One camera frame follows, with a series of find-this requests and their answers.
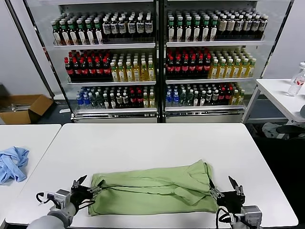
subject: yellow bottle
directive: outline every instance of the yellow bottle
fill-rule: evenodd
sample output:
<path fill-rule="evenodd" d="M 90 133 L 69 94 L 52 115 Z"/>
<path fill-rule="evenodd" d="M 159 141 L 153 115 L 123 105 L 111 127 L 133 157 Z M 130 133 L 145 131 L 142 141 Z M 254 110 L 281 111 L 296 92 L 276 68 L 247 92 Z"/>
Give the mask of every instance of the yellow bottle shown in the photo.
<path fill-rule="evenodd" d="M 217 72 L 216 72 L 216 79 L 223 79 L 224 77 L 224 71 L 225 71 L 225 59 L 221 59 L 221 63 L 217 68 Z"/>
<path fill-rule="evenodd" d="M 142 61 L 140 81 L 148 81 L 146 61 Z"/>
<path fill-rule="evenodd" d="M 248 68 L 248 61 L 249 61 L 248 58 L 244 58 L 243 65 L 241 67 L 240 74 L 239 74 L 238 78 L 245 78 L 245 74 L 246 74 L 246 71 L 247 71 L 247 68 Z"/>
<path fill-rule="evenodd" d="M 254 71 L 254 67 L 255 67 L 255 62 L 256 62 L 256 58 L 253 58 L 251 60 L 250 65 L 248 65 L 248 67 L 247 67 L 247 71 L 245 73 L 245 77 L 250 77 L 250 78 L 253 77 L 253 71 Z"/>
<path fill-rule="evenodd" d="M 127 82 L 128 81 L 127 73 L 123 68 L 123 63 L 119 62 L 118 66 L 119 66 L 119 76 L 120 76 L 121 82 Z"/>
<path fill-rule="evenodd" d="M 214 59 L 213 66 L 211 67 L 209 75 L 208 75 L 209 79 L 215 79 L 216 78 L 217 65 L 218 65 L 218 60 Z"/>
<path fill-rule="evenodd" d="M 228 60 L 228 65 L 225 68 L 224 71 L 224 78 L 230 78 L 231 72 L 232 72 L 232 65 L 233 65 L 233 59 Z"/>
<path fill-rule="evenodd" d="M 238 72 L 239 72 L 239 68 L 240 68 L 240 59 L 236 58 L 235 65 L 232 68 L 230 78 L 237 78 Z"/>
<path fill-rule="evenodd" d="M 111 66 L 111 74 L 114 82 L 120 82 L 120 76 L 117 72 L 114 62 L 110 63 Z"/>
<path fill-rule="evenodd" d="M 140 81 L 140 70 L 137 60 L 133 61 L 133 76 L 135 81 Z"/>
<path fill-rule="evenodd" d="M 134 76 L 132 75 L 132 64 L 130 63 L 130 61 L 126 62 L 126 73 L 128 82 L 134 81 Z"/>

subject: table leg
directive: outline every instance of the table leg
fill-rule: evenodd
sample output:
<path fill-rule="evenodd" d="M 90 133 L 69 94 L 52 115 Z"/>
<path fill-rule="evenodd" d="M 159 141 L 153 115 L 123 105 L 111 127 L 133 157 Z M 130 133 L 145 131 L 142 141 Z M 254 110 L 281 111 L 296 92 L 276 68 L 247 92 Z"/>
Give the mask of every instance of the table leg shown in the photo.
<path fill-rule="evenodd" d="M 255 104 L 255 102 L 256 102 L 256 100 L 257 100 L 257 98 L 258 98 L 260 93 L 261 93 L 261 91 L 258 89 L 258 86 L 256 86 L 256 88 L 255 88 L 255 90 L 253 92 L 253 95 L 252 95 L 252 97 L 250 99 L 250 102 L 249 102 L 249 104 L 248 104 L 248 106 L 246 108 L 246 111 L 245 111 L 245 113 L 244 113 L 244 115 L 242 117 L 241 123 L 246 124 L 246 122 L 247 122 L 247 120 L 248 120 L 248 118 L 250 116 L 250 113 L 251 113 L 251 111 L 252 111 L 252 109 L 254 107 L 254 104 Z"/>

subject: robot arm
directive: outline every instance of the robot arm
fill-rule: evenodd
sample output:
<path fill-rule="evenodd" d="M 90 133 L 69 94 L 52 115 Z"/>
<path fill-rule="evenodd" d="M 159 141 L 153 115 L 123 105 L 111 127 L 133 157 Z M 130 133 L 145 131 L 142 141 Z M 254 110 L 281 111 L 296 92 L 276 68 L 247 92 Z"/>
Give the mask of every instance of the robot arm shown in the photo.
<path fill-rule="evenodd" d="M 82 186 L 82 182 L 87 176 L 83 176 L 78 181 L 73 182 L 71 191 L 58 190 L 56 193 L 38 193 L 36 199 L 40 203 L 52 201 L 55 206 L 50 209 L 47 216 L 43 216 L 33 221 L 28 229 L 65 229 L 71 225 L 73 216 L 80 210 L 95 203 L 93 199 L 102 191 L 102 180 L 97 186 L 89 188 Z"/>

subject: bottle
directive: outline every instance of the bottle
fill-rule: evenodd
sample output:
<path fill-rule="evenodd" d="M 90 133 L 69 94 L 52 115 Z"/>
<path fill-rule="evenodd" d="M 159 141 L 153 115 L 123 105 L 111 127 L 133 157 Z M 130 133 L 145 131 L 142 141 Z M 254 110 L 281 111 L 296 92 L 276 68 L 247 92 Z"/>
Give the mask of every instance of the bottle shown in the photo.
<path fill-rule="evenodd" d="M 230 78 L 238 78 L 238 73 L 239 73 L 239 70 L 240 70 L 240 61 L 241 60 L 239 58 L 237 58 L 235 60 L 235 65 L 232 68 Z"/>
<path fill-rule="evenodd" d="M 218 17 L 213 16 L 212 26 L 211 26 L 211 33 L 209 35 L 210 41 L 215 41 L 216 33 L 217 33 L 217 23 L 218 23 Z"/>
<path fill-rule="evenodd" d="M 70 64 L 68 59 L 65 59 L 65 69 L 67 71 L 67 74 L 69 75 L 69 77 L 73 77 L 74 76 L 74 70 L 72 65 Z"/>
<path fill-rule="evenodd" d="M 241 67 L 241 70 L 240 70 L 240 74 L 238 74 L 238 78 L 245 78 L 245 74 L 246 74 L 246 71 L 247 71 L 247 68 L 248 68 L 248 61 L 249 59 L 248 58 L 244 58 L 244 61 L 243 61 L 243 65 Z"/>
<path fill-rule="evenodd" d="M 268 16 L 264 15 L 258 26 L 257 37 L 256 37 L 257 39 L 261 39 L 263 37 L 267 24 L 268 24 Z"/>
<path fill-rule="evenodd" d="M 66 22 L 65 21 L 60 21 L 59 24 L 61 25 L 60 33 L 63 37 L 62 44 L 63 45 L 70 45 L 70 37 L 68 35 L 68 30 L 66 27 Z"/>
<path fill-rule="evenodd" d="M 145 33 L 147 37 L 153 36 L 153 21 L 151 20 L 151 16 L 147 15 L 146 21 L 145 21 Z"/>
<path fill-rule="evenodd" d="M 288 94 L 290 96 L 296 96 L 300 89 L 302 88 L 305 82 L 305 69 L 303 69 L 295 78 L 295 80 L 291 83 L 291 86 L 288 90 Z"/>
<path fill-rule="evenodd" d="M 182 35 L 183 35 L 183 17 L 178 17 L 178 21 L 177 21 L 177 26 L 176 26 L 176 37 L 177 37 L 177 42 L 182 42 Z"/>
<path fill-rule="evenodd" d="M 184 34 L 185 34 L 185 42 L 190 42 L 191 41 L 191 35 L 192 35 L 192 17 L 186 17 L 186 25 L 184 28 Z"/>
<path fill-rule="evenodd" d="M 60 33 L 60 29 L 57 26 L 57 22 L 51 21 L 51 25 L 53 28 L 53 36 L 55 38 L 56 44 L 63 45 L 64 38 L 63 38 L 62 34 Z"/>
<path fill-rule="evenodd" d="M 209 31 L 210 31 L 209 21 L 210 21 L 210 17 L 205 16 L 204 21 L 203 21 L 203 26 L 202 26 L 202 39 L 201 39 L 201 41 L 203 41 L 203 42 L 206 42 L 206 41 L 209 40 Z"/>
<path fill-rule="evenodd" d="M 236 105 L 243 105 L 244 101 L 244 89 L 241 90 L 240 95 L 237 98 Z"/>
<path fill-rule="evenodd" d="M 68 34 L 70 35 L 71 38 L 70 45 L 78 45 L 79 37 L 74 27 L 74 22 L 72 20 L 68 20 L 68 26 L 69 26 Z"/>

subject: white wall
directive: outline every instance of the white wall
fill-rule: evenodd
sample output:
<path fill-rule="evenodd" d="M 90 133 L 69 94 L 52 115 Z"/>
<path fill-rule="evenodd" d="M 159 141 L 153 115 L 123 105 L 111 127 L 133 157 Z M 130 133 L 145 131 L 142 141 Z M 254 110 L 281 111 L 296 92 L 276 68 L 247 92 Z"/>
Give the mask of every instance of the white wall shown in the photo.
<path fill-rule="evenodd" d="M 0 84 L 10 94 L 44 94 L 43 84 L 15 26 L 10 12 L 0 0 Z"/>
<path fill-rule="evenodd" d="M 305 61 L 304 0 L 295 0 L 264 78 L 291 78 Z"/>

